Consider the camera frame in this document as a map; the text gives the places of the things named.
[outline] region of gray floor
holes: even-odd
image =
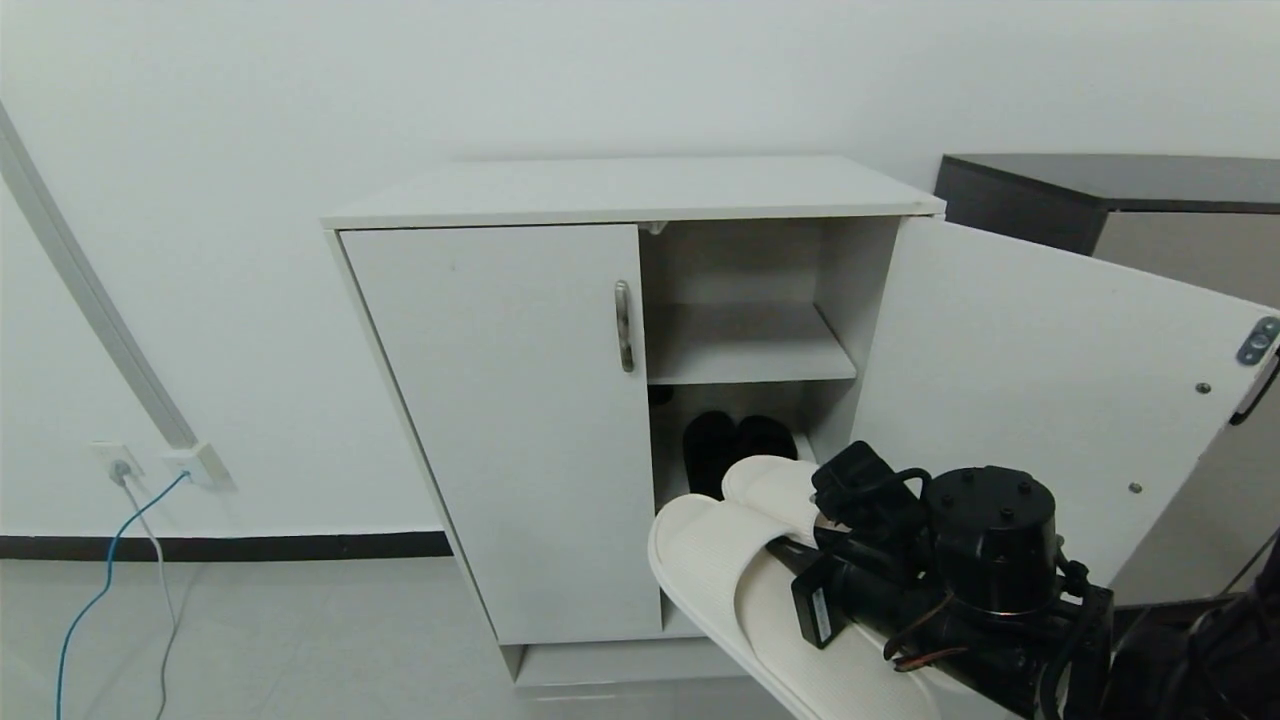
[[[790,717],[748,679],[517,692],[452,559],[169,570],[184,601],[165,720]],[[0,562],[0,715],[54,716],[63,634],[102,571]],[[152,717],[166,633],[155,568],[118,566],[76,632],[64,717]]]

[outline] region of door handle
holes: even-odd
[[[1271,374],[1267,375],[1266,382],[1262,383],[1262,387],[1258,388],[1258,392],[1253,396],[1253,400],[1249,401],[1249,406],[1245,407],[1244,410],[1240,410],[1239,413],[1231,414],[1231,419],[1228,420],[1230,425],[1233,427],[1242,425],[1244,424],[1245,420],[1249,419],[1249,415],[1252,415],[1253,411],[1258,409],[1258,402],[1262,402],[1262,398],[1266,397],[1267,392],[1271,389],[1271,383],[1276,382],[1277,374],[1280,374],[1280,350],[1276,350],[1275,356],[1271,357]]]
[[[635,354],[631,351],[631,290],[627,281],[613,284],[613,307],[618,316],[618,355],[622,357],[622,372],[636,369]]]

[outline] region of robotic arm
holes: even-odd
[[[865,624],[897,671],[937,666],[1028,719],[1280,717],[1275,552],[1247,593],[1189,630],[1134,633],[1112,659],[1112,593],[1064,555],[1053,496],[1029,474],[895,471],[855,442],[813,487],[842,529],[819,530],[817,550],[787,538],[768,550],[796,575],[815,647]]]

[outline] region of power socket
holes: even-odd
[[[236,488],[223,461],[207,442],[196,443],[195,447],[186,450],[172,450],[163,454],[160,459],[164,460],[165,466],[175,478],[182,473],[189,473],[188,479],[202,488],[212,491]]]
[[[93,459],[102,466],[106,477],[111,478],[111,482],[115,482],[116,462],[124,462],[129,466],[129,471],[125,474],[131,478],[137,479],[143,475],[142,465],[138,465],[138,461],[133,459],[133,454],[129,452],[129,448],[123,442],[93,441],[88,443],[88,451],[93,454]]]

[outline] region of slipper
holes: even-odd
[[[737,424],[737,456],[753,455],[776,455],[787,460],[800,456],[791,429],[764,415],[751,415]]]
[[[787,527],[786,536],[808,547],[818,547],[815,528],[824,520],[813,497],[813,474],[818,465],[805,460],[783,460],[765,455],[746,457],[733,464],[721,484],[727,502],[750,507]],[[877,648],[883,648],[886,638],[864,625],[854,625]],[[934,689],[957,696],[978,693],[937,667],[916,670]],[[982,707],[989,701],[980,700]],[[992,708],[998,716],[995,705]]]
[[[745,457],[724,473],[724,500],[763,512],[787,525],[791,539],[818,547],[813,528],[820,512],[809,498],[818,466],[771,455]]]
[[[723,500],[721,480],[739,457],[733,420],[719,410],[703,413],[689,423],[681,441],[689,491]]]
[[[938,719],[916,673],[895,673],[864,634],[824,650],[800,635],[794,575],[768,551],[795,528],[733,502],[686,495],[649,532],[649,566],[667,597],[803,720]]]

